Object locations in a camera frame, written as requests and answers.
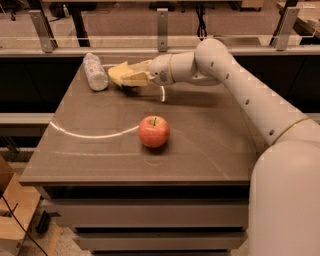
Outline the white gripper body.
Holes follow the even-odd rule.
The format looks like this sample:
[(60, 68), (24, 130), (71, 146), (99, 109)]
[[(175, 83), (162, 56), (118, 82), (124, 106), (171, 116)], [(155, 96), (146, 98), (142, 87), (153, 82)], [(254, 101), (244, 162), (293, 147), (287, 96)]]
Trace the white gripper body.
[(160, 85), (172, 85), (174, 83), (171, 74), (171, 54), (160, 55), (149, 64), (149, 72), (153, 77), (152, 82)]

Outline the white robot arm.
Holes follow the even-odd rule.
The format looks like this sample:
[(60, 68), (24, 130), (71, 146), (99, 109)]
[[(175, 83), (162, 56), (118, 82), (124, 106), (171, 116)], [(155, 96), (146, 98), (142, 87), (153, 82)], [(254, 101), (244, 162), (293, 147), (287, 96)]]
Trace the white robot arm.
[(126, 86), (217, 80), (264, 144), (251, 172), (249, 256), (319, 256), (320, 126), (243, 68), (219, 40), (128, 67)]

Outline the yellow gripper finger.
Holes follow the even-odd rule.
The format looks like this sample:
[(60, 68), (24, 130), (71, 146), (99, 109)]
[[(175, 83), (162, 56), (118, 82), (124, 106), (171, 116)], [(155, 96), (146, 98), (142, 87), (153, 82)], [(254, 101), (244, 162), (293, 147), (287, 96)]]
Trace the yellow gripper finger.
[(121, 85), (127, 87), (148, 86), (154, 77), (148, 71), (139, 71), (125, 74), (120, 78)]
[(132, 69), (134, 72), (148, 71), (151, 63), (152, 63), (152, 60), (145, 60), (139, 63), (130, 64), (129, 68)]

